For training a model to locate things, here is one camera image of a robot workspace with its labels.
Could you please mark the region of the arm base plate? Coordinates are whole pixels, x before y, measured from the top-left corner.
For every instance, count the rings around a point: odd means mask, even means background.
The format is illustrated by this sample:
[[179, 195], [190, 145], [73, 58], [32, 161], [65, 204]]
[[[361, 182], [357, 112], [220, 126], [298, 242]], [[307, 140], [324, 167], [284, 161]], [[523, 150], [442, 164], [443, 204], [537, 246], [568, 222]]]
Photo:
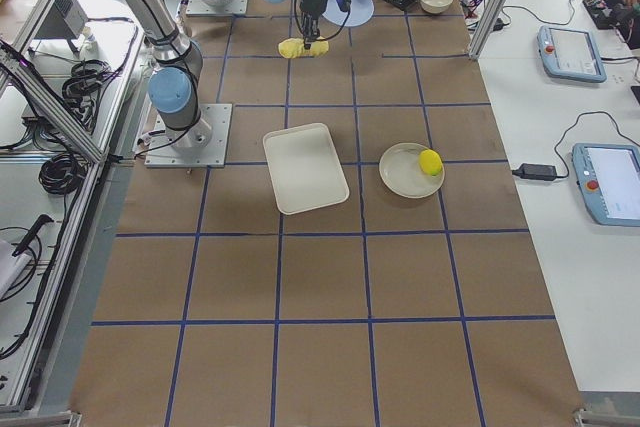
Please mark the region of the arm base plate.
[[189, 17], [244, 16], [248, 0], [188, 0]]
[[156, 127], [164, 131], [147, 148], [144, 163], [150, 168], [200, 168], [225, 165], [232, 105], [200, 104], [200, 118], [187, 131], [166, 126], [169, 114], [159, 113]]

